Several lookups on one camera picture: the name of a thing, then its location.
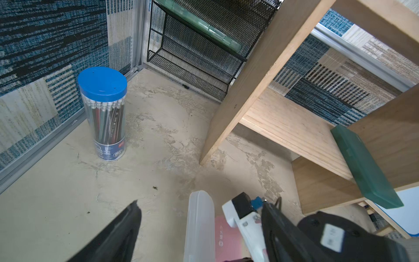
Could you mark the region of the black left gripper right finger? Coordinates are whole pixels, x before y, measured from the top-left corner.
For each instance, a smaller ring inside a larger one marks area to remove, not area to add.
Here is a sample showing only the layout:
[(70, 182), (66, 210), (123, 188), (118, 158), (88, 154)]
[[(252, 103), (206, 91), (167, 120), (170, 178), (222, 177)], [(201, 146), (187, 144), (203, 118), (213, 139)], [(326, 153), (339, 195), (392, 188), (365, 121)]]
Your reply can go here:
[(275, 205), (264, 204), (261, 221), (269, 261), (332, 261), (331, 257), (293, 225)]

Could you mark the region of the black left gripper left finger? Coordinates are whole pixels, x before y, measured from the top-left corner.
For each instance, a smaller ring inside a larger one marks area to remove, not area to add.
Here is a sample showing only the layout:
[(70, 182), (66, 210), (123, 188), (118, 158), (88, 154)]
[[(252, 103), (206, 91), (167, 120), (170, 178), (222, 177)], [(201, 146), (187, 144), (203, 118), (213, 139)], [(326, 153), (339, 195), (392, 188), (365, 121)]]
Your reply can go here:
[(70, 262), (130, 262), (142, 219), (137, 201), (129, 204)]

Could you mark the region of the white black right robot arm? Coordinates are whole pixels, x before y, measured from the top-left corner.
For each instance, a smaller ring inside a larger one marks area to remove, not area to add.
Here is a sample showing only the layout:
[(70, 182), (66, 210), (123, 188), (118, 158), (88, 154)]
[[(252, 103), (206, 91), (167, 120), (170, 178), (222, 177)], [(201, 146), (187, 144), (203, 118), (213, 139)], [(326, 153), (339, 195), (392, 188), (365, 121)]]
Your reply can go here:
[(409, 262), (398, 242), (367, 232), (354, 222), (317, 212), (302, 219), (297, 228), (309, 242), (304, 248), (312, 262)]

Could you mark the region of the clear white pencil case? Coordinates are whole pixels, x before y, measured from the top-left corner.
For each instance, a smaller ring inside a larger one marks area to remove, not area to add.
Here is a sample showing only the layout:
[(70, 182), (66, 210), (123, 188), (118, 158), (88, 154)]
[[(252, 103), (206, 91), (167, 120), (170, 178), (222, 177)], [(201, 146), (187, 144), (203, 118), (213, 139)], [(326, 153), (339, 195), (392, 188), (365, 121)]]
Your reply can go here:
[(205, 191), (193, 192), (189, 197), (183, 260), (216, 260), (215, 206), (211, 196)]

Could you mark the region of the dark green pencil case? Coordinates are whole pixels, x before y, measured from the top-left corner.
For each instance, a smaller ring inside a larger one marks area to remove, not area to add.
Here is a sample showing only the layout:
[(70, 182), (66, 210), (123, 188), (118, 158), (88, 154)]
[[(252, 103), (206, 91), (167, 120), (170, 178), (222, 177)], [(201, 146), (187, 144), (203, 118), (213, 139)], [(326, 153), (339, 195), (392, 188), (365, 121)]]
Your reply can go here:
[(403, 207), (402, 200), (361, 138), (340, 124), (331, 129), (331, 133), (362, 195), (386, 209)]

